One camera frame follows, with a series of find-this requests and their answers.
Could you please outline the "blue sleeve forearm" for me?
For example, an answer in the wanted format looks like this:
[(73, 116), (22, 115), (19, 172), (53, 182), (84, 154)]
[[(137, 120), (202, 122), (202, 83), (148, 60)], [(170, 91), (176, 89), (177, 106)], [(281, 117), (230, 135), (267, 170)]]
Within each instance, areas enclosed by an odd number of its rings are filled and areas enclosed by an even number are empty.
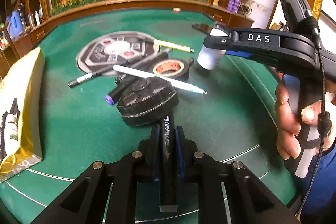
[(301, 223), (335, 223), (335, 145), (323, 152)]

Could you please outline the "person right hand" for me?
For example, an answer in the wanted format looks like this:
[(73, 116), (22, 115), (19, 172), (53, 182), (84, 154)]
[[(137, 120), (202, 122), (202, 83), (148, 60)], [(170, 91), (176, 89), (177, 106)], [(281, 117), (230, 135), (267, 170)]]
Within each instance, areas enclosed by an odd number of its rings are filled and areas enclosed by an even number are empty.
[[(335, 83), (327, 80), (326, 88), (328, 93), (334, 94), (332, 101), (326, 100), (325, 102), (325, 110), (330, 113), (330, 119), (333, 124), (330, 135), (324, 140), (323, 152), (328, 151), (335, 142)], [(278, 83), (275, 94), (276, 103), (274, 109), (278, 128), (277, 150), (283, 159), (288, 160), (290, 157), (295, 159), (301, 152), (299, 141), (295, 137), (298, 136), (301, 129), (300, 119), (309, 126), (317, 126), (318, 114), (321, 111), (321, 102), (314, 102), (304, 108), (301, 112), (301, 118), (298, 118), (291, 111), (288, 103), (289, 93), (282, 81)]]

